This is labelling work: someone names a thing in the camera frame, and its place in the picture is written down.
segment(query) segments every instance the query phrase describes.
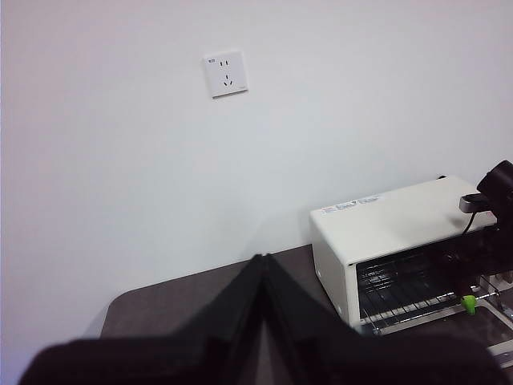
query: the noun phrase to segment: dark table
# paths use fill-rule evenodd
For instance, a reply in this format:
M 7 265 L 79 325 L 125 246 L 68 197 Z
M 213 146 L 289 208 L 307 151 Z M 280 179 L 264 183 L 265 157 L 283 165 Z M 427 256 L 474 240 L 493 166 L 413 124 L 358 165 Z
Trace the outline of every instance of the dark table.
M 315 274 L 311 245 L 276 253 L 274 257 L 313 298 L 336 314 Z M 101 338 L 172 333 L 213 300 L 247 263 L 238 262 L 122 294 L 109 306 Z M 505 297 L 510 298 L 513 305 L 513 290 L 511 295 Z M 405 332 L 412 334 L 440 331 L 454 334 L 459 330 L 454 327 L 447 328 L 449 323 L 440 322 L 440 328 L 437 325 L 428 328 L 418 326 L 415 330 Z M 292 384 L 265 324 L 260 333 L 260 345 L 257 344 L 251 352 L 248 360 L 250 364 L 244 369 L 240 383 Z M 513 367 L 505 369 L 505 372 L 513 383 Z

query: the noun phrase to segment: black object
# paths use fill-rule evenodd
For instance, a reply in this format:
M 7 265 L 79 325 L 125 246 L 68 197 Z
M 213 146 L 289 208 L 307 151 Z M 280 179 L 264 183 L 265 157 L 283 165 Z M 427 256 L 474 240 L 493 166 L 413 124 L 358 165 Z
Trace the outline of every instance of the black object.
M 176 333 L 48 348 L 21 385 L 237 383 L 264 319 L 295 384 L 507 383 L 487 350 L 469 340 L 360 336 L 273 256 L 257 255 Z
M 490 201 L 499 223 L 513 219 L 513 164 L 507 160 L 495 166 L 478 184 L 478 190 Z

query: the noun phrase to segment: black cable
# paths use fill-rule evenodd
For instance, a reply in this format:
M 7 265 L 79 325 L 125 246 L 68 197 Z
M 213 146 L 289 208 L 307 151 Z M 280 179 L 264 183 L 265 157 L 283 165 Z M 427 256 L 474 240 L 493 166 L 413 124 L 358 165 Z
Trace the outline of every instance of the black cable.
M 465 234 L 467 233 L 468 229 L 472 226 L 472 222 L 474 221 L 475 214 L 477 214 L 477 213 L 472 213 L 472 217 L 471 217 L 471 219 L 468 221 L 468 225 L 467 225 L 467 227 L 463 230 L 463 234 L 462 234 L 462 235 L 465 235 Z

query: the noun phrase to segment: electrical socket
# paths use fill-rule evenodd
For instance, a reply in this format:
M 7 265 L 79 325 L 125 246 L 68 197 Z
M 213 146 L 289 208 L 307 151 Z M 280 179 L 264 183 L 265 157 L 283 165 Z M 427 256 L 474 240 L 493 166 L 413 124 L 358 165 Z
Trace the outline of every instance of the electrical socket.
M 248 90 L 242 52 L 227 52 L 204 59 L 212 98 Z

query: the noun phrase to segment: oven rack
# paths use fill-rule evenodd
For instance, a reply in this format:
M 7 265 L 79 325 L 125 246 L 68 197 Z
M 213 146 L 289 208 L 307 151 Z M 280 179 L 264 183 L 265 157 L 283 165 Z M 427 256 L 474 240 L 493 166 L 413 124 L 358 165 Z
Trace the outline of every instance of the oven rack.
M 436 269 L 405 269 L 391 261 L 358 272 L 361 325 L 380 334 L 383 329 L 436 314 L 459 304 L 448 289 L 449 282 Z M 497 296 L 499 291 L 483 276 L 471 286 L 479 301 Z

